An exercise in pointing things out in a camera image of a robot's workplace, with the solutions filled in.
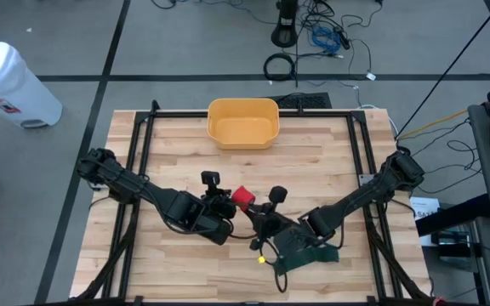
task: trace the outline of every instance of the yellow bowl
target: yellow bowl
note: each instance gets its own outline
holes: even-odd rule
[[[220,149],[267,149],[279,134],[279,107],[272,99],[216,99],[208,134]]]

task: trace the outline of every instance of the wooden table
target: wooden table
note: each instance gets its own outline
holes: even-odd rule
[[[396,149],[389,117],[385,110],[367,110],[366,115],[379,167]],[[123,165],[134,116],[135,111],[115,111],[106,143]],[[363,167],[368,169],[360,129],[356,131]],[[144,131],[138,142],[135,172],[143,138]],[[257,202],[267,200],[272,186],[284,186],[288,189],[287,200],[277,210],[290,218],[332,204],[357,188],[344,119],[282,118],[281,132],[270,149],[224,151],[208,137],[206,119],[157,118],[147,163],[151,182],[199,196],[206,189],[200,180],[203,170],[220,172],[221,188],[246,186],[257,196]],[[98,192],[94,200],[103,196],[106,192]],[[397,194],[396,199],[409,203],[404,194]],[[117,205],[113,200],[104,200],[92,207],[70,296],[82,292],[105,263]],[[429,276],[413,214],[390,204],[387,218],[396,258],[428,293]],[[240,213],[234,224],[236,235],[253,233],[250,221]],[[339,242],[339,234],[337,230],[333,243]],[[223,246],[217,246],[200,235],[175,234],[163,225],[154,206],[143,201],[127,298],[142,295],[146,301],[364,302],[366,296],[376,296],[361,210],[345,219],[345,246],[340,250],[339,263],[312,263],[289,272],[285,293],[276,289],[272,268],[257,262],[259,254],[249,250],[249,242],[229,238]],[[121,267],[122,260],[116,268],[113,292],[118,288]],[[383,259],[382,267],[391,296]]]

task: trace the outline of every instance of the white trash can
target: white trash can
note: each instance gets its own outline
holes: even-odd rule
[[[0,116],[22,128],[54,125],[61,103],[31,73],[13,46],[0,42]]]

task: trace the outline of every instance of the yellow cable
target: yellow cable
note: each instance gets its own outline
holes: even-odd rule
[[[423,127],[420,127],[420,128],[418,128],[418,129],[414,129],[413,131],[411,131],[411,132],[409,132],[409,133],[405,133],[405,134],[401,135],[400,137],[396,138],[396,140],[402,140],[402,139],[405,139],[405,138],[406,138],[406,136],[409,136],[409,135],[412,135],[412,134],[415,134],[415,133],[421,132],[422,130],[424,130],[424,129],[426,129],[426,128],[430,128],[430,127],[432,127],[433,125],[436,125],[436,124],[438,124],[438,123],[442,123],[442,122],[446,122],[447,120],[451,120],[451,119],[453,119],[453,118],[454,118],[454,117],[456,117],[456,116],[460,116],[460,115],[464,114],[465,112],[467,112],[467,110],[461,110],[461,111],[459,111],[459,112],[456,112],[456,113],[452,114],[451,116],[447,116],[447,117],[445,117],[445,118],[438,119],[438,120],[436,120],[436,121],[434,121],[434,122],[431,122],[431,123],[429,123],[429,124],[427,124],[427,125],[425,125],[425,126],[423,126]]]

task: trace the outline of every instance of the gray floor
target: gray floor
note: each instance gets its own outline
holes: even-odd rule
[[[342,14],[367,16],[377,8],[370,0],[330,0],[336,20]],[[0,40],[13,44],[38,75],[100,75],[122,0],[0,0]],[[262,20],[276,18],[274,2],[246,0]],[[351,37],[372,49],[372,73],[401,81],[348,82],[360,88],[363,104],[389,110],[400,128],[434,84],[405,81],[409,75],[441,74],[489,12],[483,0],[387,0],[372,26],[351,28]],[[178,3],[162,11],[148,0],[131,1],[112,75],[224,75],[262,72],[265,59],[280,49],[269,41],[272,25],[252,19],[245,11],[226,4]],[[315,50],[305,37],[300,52]],[[350,51],[343,59],[305,59],[303,73],[347,73]],[[274,63],[274,70],[287,69]],[[365,49],[356,45],[353,73],[368,68]],[[454,66],[455,74],[490,73],[490,23]],[[109,82],[90,144],[103,146],[118,109],[148,109],[157,99],[164,109],[204,109],[220,97],[246,97],[328,92],[334,108],[357,107],[353,89],[336,82],[315,87],[301,82],[269,84],[267,81],[212,82]],[[0,118],[0,305],[32,303],[47,260],[56,224],[66,197],[71,172],[87,126],[97,82],[46,82],[64,106],[54,127],[24,131]],[[490,81],[442,82],[430,101],[407,128],[479,104],[490,90]],[[442,127],[451,127],[465,117]],[[412,151],[435,136],[402,141]],[[449,163],[466,163],[471,156],[448,149],[447,140],[460,139],[474,146],[467,126],[416,156],[431,170]],[[422,187],[437,190],[469,175],[459,168],[433,173]],[[485,192],[481,175],[433,196],[459,203]],[[425,196],[417,191],[416,196]],[[48,300],[67,298],[88,217],[92,192],[81,183],[66,232]],[[441,264],[431,252],[427,264],[436,284],[435,293],[446,297],[474,287],[471,274]],[[460,301],[474,301],[468,294]]]

